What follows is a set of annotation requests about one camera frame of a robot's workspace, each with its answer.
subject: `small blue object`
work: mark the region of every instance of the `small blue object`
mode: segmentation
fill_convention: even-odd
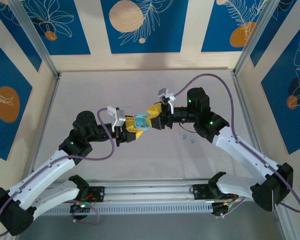
[[[149,117],[150,114],[137,114],[134,116],[134,127],[136,129],[141,129],[143,131],[147,131],[150,126],[146,122],[146,117]]]

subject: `cream wall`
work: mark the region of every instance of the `cream wall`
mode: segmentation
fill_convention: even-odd
[[[0,21],[0,48],[15,64],[32,85],[32,92],[20,122],[13,146],[7,161],[0,159],[0,187],[9,189],[22,178],[26,163],[34,153],[41,129],[47,101],[53,90],[55,80],[44,64],[39,72],[35,70],[27,56],[15,42]],[[5,229],[0,224],[0,234]]]
[[[245,99],[250,110],[254,128],[260,139],[262,149],[270,158],[278,163],[287,162],[293,167],[293,188],[298,196],[300,196],[300,150],[290,155],[288,154],[274,115],[261,86],[261,81],[299,29],[300,0],[297,0],[290,14],[285,19],[256,67],[248,60],[242,72],[239,73],[239,81],[241,82],[245,93]],[[289,194],[287,197],[287,203],[299,209],[292,194]],[[297,239],[300,240],[300,214],[290,210],[287,210],[287,212],[293,224],[293,230],[298,236]]]
[[[241,54],[241,51],[201,53],[215,0],[189,0],[180,53],[132,54],[111,54],[99,0],[74,0],[74,2],[91,55],[51,56],[60,72],[198,68],[232,69]]]

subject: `white floor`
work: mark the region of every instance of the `white floor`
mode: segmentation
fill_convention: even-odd
[[[160,89],[168,88],[177,93],[193,77],[202,73],[213,73],[226,81],[234,97],[236,131],[250,142],[229,70],[64,72],[34,168],[43,164],[69,135],[72,123],[81,111],[89,110],[97,115],[100,108],[112,106],[124,110],[126,115],[146,113],[148,107],[159,101]],[[212,111],[230,121],[229,97],[217,79],[203,77],[188,89],[192,87],[203,87],[210,97]],[[187,90],[175,101],[176,107],[186,105]],[[105,123],[111,120],[106,113],[102,113],[101,117]],[[193,130],[191,123],[183,126]],[[186,134],[186,139],[182,139],[183,134]],[[104,157],[111,151],[109,141],[91,145],[93,151],[88,157]],[[122,143],[108,160],[83,160],[60,179],[76,174],[86,180],[191,179],[210,178],[219,171],[250,176],[222,149],[175,124],[172,129],[149,129],[138,140]]]

